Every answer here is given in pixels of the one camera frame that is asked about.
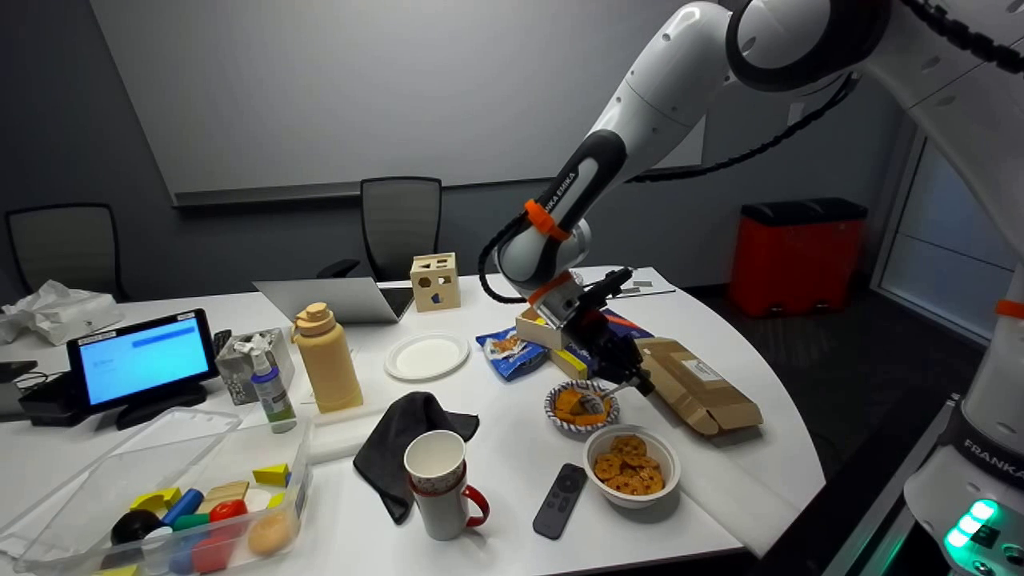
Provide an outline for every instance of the white mug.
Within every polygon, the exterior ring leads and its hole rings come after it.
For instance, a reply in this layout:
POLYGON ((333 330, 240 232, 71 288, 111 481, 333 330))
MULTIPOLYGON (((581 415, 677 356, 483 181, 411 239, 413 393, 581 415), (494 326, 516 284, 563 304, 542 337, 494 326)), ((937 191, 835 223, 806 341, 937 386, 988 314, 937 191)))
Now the white mug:
POLYGON ((429 536, 452 541, 489 519, 488 495, 469 484, 469 442, 459 433, 433 428, 416 435, 408 443, 404 467, 429 536))
POLYGON ((416 493, 452 493, 469 475, 469 442, 452 428, 433 428, 408 443, 404 467, 416 493))
POLYGON ((435 541, 462 536, 465 532, 479 529, 489 519, 488 495, 472 484, 433 495, 413 489, 413 501, 422 516, 425 534, 435 541))

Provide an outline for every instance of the white plate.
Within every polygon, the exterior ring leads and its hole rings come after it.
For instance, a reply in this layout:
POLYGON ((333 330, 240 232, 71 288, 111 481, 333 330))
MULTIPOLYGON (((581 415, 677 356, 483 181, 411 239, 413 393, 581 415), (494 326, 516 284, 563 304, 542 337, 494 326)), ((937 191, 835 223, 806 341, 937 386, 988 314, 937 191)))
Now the white plate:
POLYGON ((416 337, 401 341, 390 356, 383 371, 395 380, 440 380, 459 371, 472 356, 469 339, 462 337, 416 337))

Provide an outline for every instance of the thermos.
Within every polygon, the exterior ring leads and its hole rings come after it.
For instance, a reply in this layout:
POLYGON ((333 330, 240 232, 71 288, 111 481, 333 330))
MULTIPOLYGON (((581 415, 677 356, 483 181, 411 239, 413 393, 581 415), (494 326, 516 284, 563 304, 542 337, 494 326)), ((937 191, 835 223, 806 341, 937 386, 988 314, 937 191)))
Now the thermos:
POLYGON ((323 301, 308 304, 296 315, 296 346, 308 363, 320 413, 361 406, 346 330, 323 301))

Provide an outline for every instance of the cable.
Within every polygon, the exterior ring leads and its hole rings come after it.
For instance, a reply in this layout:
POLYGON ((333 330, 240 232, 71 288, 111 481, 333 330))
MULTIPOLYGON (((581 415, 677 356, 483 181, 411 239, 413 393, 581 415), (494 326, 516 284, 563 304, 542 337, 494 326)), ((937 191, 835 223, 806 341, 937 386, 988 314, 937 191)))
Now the cable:
POLYGON ((488 279, 489 252, 494 252, 501 243, 513 239, 516 229, 525 229, 525 228, 527 228, 525 214, 516 214, 516 216, 513 216, 501 232, 494 232, 494 239, 479 248, 476 279, 479 279, 483 290, 488 290, 494 301, 501 301, 501 304, 525 304, 525 298, 519 298, 519 295, 516 295, 516 298, 501 295, 501 290, 489 284, 489 279, 488 279))
POLYGON ((936 36, 947 38, 961 51, 970 51, 980 59, 988 59, 1008 72, 1024 72, 1024 55, 998 45, 991 36, 973 33, 967 22, 951 18, 945 5, 929 0, 904 0, 904 5, 919 16, 936 36))
POLYGON ((701 178, 701 177, 710 177, 710 173, 719 173, 719 169, 730 169, 737 164, 747 164, 747 159, 756 159, 763 154, 768 154, 772 146, 791 140, 794 133, 800 133, 804 129, 816 124, 826 111, 833 111, 835 104, 842 104, 858 85, 858 75, 849 72, 838 88, 821 104, 813 109, 809 114, 804 114, 800 120, 789 124, 781 133, 775 133, 772 140, 747 149, 747 154, 737 154, 737 155, 727 155, 719 164, 710 164, 710 165, 670 165, 670 169, 648 169, 639 177, 635 177, 631 181, 670 181, 670 178, 701 178))

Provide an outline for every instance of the bottle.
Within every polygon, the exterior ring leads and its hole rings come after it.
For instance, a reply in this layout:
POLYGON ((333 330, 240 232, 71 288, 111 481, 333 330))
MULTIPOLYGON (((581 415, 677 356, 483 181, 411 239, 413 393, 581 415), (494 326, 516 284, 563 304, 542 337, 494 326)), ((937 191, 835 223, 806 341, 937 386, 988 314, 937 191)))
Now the bottle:
POLYGON ((296 426, 296 410, 279 367, 265 352, 254 352, 254 391, 264 404, 273 433, 287 433, 296 426))
POLYGON ((296 315, 296 346, 308 363, 320 413, 361 406, 346 330, 323 301, 308 304, 296 315))

